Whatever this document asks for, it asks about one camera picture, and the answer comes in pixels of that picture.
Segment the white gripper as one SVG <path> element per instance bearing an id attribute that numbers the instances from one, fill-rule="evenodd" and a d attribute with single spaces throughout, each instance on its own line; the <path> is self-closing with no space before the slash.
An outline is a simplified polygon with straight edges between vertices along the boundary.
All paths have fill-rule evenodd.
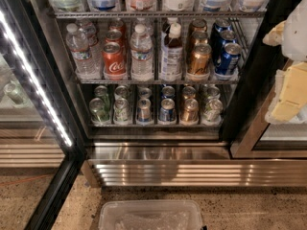
<path id="1" fill-rule="evenodd" d="M 262 39 L 269 46 L 282 44 L 282 54 L 296 61 L 307 60 L 307 0 L 301 0 L 286 22 L 273 27 Z M 307 104 L 307 63 L 300 62 L 284 72 L 277 105 L 272 110 L 275 120 L 288 122 Z"/>

